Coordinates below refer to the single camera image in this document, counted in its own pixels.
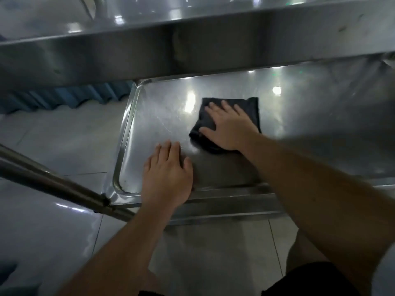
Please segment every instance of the left hand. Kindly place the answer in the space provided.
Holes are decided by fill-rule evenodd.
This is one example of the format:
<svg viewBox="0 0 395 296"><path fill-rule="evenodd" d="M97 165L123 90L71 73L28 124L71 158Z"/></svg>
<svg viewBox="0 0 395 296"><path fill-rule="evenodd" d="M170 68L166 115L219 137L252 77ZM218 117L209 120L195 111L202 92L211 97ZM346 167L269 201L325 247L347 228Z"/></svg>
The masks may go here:
<svg viewBox="0 0 395 296"><path fill-rule="evenodd" d="M141 201L143 206L174 210L188 199L193 180L192 162L185 158L180 166L180 143L158 144L144 164Z"/></svg>

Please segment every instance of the stainless steel tray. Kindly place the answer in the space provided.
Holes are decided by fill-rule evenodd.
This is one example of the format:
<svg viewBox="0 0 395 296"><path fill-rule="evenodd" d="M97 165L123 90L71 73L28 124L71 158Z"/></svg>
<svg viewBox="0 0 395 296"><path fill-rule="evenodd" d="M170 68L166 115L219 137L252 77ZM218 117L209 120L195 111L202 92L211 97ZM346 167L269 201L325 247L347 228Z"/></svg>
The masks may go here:
<svg viewBox="0 0 395 296"><path fill-rule="evenodd" d="M387 178L395 171L393 79L390 68L362 58L142 81L130 95L104 191L112 205L140 206L143 164L157 142L171 139L180 141L194 165L188 203L273 197L241 155L212 155L191 143L188 134L203 97L258 97L264 134L350 174L392 184Z"/></svg>

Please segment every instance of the blue corrugated panel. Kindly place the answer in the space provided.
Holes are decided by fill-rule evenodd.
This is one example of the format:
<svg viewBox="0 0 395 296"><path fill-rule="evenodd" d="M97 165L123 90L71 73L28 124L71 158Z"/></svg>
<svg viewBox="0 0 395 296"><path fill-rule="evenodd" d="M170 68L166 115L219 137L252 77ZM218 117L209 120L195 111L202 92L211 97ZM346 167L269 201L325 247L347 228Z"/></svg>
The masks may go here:
<svg viewBox="0 0 395 296"><path fill-rule="evenodd" d="M11 91L6 96L0 97L0 114L9 114L16 110L28 112L36 109L53 110L59 105L76 108L86 100L97 100L100 104L106 104L109 100L120 100L135 88L133 81L115 81L23 92Z"/></svg>

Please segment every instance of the metal rail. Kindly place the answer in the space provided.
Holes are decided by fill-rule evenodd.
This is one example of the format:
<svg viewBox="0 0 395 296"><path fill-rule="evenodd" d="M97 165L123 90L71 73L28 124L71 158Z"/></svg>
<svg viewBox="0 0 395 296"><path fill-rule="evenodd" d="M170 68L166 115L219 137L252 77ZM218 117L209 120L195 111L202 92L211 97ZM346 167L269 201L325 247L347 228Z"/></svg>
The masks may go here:
<svg viewBox="0 0 395 296"><path fill-rule="evenodd" d="M0 176L116 219L129 221L135 215L126 208L110 207L104 195L60 176L1 144Z"/></svg>

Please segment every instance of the hand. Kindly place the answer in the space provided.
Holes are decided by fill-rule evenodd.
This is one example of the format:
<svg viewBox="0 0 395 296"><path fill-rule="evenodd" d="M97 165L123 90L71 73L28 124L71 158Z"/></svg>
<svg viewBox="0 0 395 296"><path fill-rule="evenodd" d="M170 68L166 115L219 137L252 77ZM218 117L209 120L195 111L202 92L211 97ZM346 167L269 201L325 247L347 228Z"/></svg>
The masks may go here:
<svg viewBox="0 0 395 296"><path fill-rule="evenodd" d="M221 148L228 151L240 150L245 141L244 137L250 133L259 133L258 128L238 105L232 108L226 101L221 102L223 109L213 102L209 105L205 110L214 120L216 130L201 127L199 131Z"/></svg>
<svg viewBox="0 0 395 296"><path fill-rule="evenodd" d="M142 205L174 210L188 199L193 180L190 158L180 166L180 143L158 144L144 164Z"/></svg>

